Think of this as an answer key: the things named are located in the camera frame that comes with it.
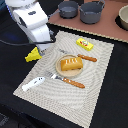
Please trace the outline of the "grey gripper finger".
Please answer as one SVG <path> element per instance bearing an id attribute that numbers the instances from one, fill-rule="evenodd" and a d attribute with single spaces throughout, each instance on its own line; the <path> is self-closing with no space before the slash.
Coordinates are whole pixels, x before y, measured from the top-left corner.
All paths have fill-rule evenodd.
<path id="1" fill-rule="evenodd" d="M 40 54 L 41 56 L 43 56 L 43 55 L 45 54 L 45 53 L 44 53 L 44 50 L 41 51 L 41 50 L 39 49 L 39 54 Z"/>

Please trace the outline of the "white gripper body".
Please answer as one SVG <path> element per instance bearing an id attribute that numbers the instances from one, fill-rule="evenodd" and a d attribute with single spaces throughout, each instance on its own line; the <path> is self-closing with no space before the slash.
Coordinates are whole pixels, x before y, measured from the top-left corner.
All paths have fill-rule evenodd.
<path id="1" fill-rule="evenodd" d="M 38 2 L 29 7 L 16 9 L 13 14 L 18 26 L 40 51 L 50 46 L 50 31 L 46 25 L 48 17 Z"/>

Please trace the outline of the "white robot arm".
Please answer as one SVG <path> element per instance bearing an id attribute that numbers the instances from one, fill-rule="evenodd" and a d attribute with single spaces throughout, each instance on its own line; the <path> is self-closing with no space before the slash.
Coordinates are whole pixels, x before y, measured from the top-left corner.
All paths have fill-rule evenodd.
<path id="1" fill-rule="evenodd" d="M 43 55 L 51 43 L 55 42 L 55 38 L 46 25 L 48 17 L 38 0 L 5 0 L 5 3 L 12 19 Z"/>

